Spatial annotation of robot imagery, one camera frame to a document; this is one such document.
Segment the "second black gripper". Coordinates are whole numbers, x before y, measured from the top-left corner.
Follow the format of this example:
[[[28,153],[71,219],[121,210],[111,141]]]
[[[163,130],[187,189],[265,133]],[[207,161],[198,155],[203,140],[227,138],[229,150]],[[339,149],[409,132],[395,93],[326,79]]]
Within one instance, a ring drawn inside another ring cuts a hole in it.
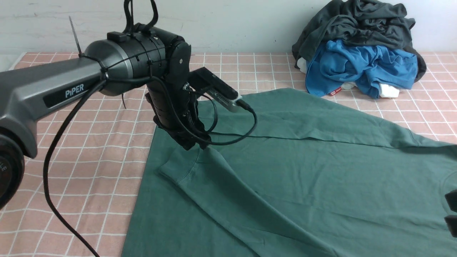
[[[452,212],[457,212],[457,191],[453,190],[445,195],[447,204]],[[457,215],[447,215],[445,217],[445,222],[447,224],[448,230],[450,231],[452,237],[457,237]]]

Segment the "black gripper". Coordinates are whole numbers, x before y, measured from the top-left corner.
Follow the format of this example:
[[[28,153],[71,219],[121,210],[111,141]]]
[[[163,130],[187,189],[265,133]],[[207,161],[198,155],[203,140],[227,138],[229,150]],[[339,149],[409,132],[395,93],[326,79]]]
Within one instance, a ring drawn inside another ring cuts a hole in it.
[[[160,129],[176,143],[181,143],[185,150],[190,150],[195,145],[204,150],[210,145],[211,137],[204,132],[194,93],[184,85],[165,83],[161,79],[154,79],[146,86],[147,102],[155,112],[153,121]]]

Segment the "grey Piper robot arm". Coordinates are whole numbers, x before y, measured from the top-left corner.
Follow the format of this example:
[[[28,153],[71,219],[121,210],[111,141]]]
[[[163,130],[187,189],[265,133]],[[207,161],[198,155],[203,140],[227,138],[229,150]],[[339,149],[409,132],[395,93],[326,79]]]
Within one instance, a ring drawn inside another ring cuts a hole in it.
[[[201,67],[190,70],[191,46],[181,37],[150,25],[136,24],[124,32],[112,31],[105,40],[91,43],[78,58],[1,72],[1,206],[17,192],[24,174],[24,157],[37,155],[36,124],[74,102],[47,157],[61,135],[96,92],[119,96],[147,85],[145,95],[154,123],[185,150],[199,145],[232,145],[252,136],[258,112],[226,82]],[[199,119],[197,98],[217,101],[229,112],[247,111],[253,126],[230,142],[214,142],[210,134],[218,122],[217,105],[209,129]]]

